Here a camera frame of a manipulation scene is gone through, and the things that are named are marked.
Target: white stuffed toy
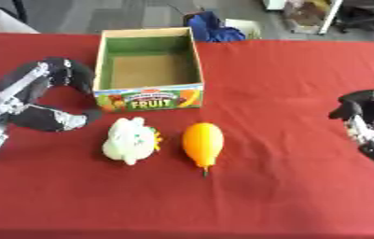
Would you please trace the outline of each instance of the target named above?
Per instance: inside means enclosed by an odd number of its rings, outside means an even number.
[[[154,150],[159,150],[158,143],[162,140],[159,133],[144,124],[145,120],[139,117],[118,119],[108,132],[103,153],[112,160],[135,165],[137,161],[149,157]]]

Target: cardboard box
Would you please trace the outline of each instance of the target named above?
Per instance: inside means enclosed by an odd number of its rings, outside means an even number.
[[[106,111],[200,107],[203,78],[187,27],[103,31],[93,91]]]

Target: plastic fruit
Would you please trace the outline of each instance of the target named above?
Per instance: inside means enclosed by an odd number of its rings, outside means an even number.
[[[206,176],[223,148],[224,137],[212,123],[196,123],[185,130],[182,143],[189,158],[204,170]]]

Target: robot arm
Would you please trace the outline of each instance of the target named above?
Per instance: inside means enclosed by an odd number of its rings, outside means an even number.
[[[359,151],[374,161],[374,90],[343,95],[339,101],[340,107],[329,117],[342,119]]]

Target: red tablecloth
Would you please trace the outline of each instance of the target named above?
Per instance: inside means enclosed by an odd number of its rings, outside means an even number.
[[[94,66],[94,35],[0,35],[0,77],[65,56]],[[10,128],[0,150],[0,238],[253,238],[374,235],[374,162],[342,123],[337,97],[374,88],[374,43],[248,41],[199,44],[201,109],[106,114],[62,134]],[[43,103],[80,112],[72,89]],[[101,153],[109,126],[140,116],[162,150],[133,167]],[[223,130],[208,178],[180,134],[198,121]]]

